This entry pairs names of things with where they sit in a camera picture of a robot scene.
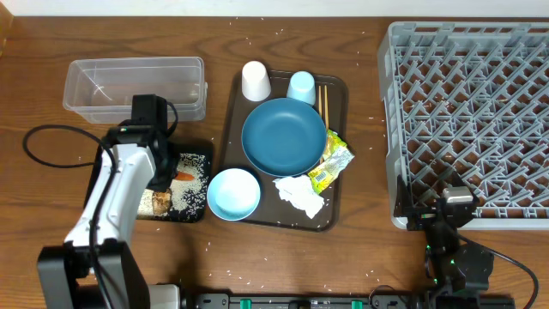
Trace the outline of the orange carrot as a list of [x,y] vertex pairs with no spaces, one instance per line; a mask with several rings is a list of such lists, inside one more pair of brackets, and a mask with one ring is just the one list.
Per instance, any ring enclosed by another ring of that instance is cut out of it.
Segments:
[[192,181],[195,177],[192,174],[178,172],[175,179],[178,181]]

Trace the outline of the foil snack wrapper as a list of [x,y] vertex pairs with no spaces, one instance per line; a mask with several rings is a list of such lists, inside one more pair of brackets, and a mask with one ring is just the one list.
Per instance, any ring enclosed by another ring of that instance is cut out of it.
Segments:
[[328,130],[322,162],[308,173],[313,191],[320,194],[329,188],[353,158],[347,144],[336,132]]

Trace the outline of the white tissue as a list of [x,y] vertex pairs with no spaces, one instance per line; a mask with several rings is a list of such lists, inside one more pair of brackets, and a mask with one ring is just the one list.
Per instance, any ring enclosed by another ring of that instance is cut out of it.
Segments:
[[273,180],[280,199],[289,202],[295,209],[303,210],[313,219],[324,205],[324,199],[313,190],[311,179],[306,175]]

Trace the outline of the light blue bowl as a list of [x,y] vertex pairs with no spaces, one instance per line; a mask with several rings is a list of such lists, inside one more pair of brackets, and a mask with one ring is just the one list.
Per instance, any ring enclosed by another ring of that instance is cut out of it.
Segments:
[[207,202],[210,210],[225,221],[241,221],[250,216],[261,199],[256,177],[239,168],[218,173],[210,182]]

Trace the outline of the dark blue plate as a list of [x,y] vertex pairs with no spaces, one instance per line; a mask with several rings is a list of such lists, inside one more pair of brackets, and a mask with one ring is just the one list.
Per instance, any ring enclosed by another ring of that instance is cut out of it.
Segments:
[[241,143],[249,162],[276,176],[296,176],[311,170],[321,159],[327,129],[308,104],[279,98],[266,101],[244,121]]

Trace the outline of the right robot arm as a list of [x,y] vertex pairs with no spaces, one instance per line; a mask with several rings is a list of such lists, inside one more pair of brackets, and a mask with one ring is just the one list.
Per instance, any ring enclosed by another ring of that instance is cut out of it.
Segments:
[[450,185],[432,206],[413,205],[403,178],[397,178],[394,216],[407,219],[408,231],[425,233],[425,274],[434,286],[413,294],[408,308],[479,308],[480,292],[489,288],[494,256],[459,239],[479,199],[453,174]]

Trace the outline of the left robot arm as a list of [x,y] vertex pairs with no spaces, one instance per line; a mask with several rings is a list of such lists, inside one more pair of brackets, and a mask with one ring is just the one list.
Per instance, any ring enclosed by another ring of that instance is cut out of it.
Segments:
[[174,105],[155,94],[134,96],[130,119],[100,138],[86,206],[62,245],[46,246],[37,268],[49,308],[178,308],[173,284],[146,283],[130,251],[145,190],[165,192],[177,174],[169,142]]

